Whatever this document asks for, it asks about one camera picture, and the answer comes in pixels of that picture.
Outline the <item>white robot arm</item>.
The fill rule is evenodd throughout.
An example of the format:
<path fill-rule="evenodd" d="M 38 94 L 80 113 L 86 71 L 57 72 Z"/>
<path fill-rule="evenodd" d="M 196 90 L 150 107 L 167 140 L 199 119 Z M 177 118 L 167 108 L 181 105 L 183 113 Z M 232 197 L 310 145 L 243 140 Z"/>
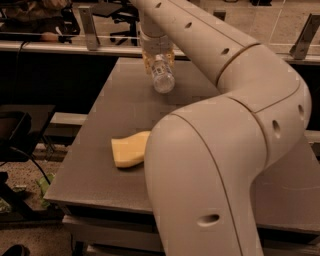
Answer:
<path fill-rule="evenodd" d="M 303 137 L 311 96 L 268 47 L 185 0 L 131 0 L 218 89 L 152 129 L 145 177 L 166 256 L 263 256 L 255 178 Z"/>

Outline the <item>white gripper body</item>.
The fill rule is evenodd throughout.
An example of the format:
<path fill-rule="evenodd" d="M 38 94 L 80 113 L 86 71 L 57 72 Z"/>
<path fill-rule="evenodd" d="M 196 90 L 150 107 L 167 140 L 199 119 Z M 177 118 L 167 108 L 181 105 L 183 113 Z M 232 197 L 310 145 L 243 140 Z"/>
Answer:
<path fill-rule="evenodd" d="M 140 43 L 144 53 L 155 56 L 169 54 L 173 51 L 173 43 L 162 30 L 140 29 Z"/>

